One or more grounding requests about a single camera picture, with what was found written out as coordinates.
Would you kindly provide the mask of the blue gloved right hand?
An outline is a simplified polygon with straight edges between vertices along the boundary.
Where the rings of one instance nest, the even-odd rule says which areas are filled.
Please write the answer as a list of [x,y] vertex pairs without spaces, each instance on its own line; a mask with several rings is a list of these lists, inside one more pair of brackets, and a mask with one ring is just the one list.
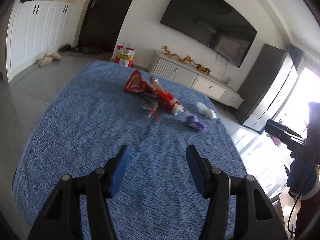
[[292,198],[299,194],[301,200],[314,197],[319,192],[319,165],[295,159],[290,165],[287,186]]

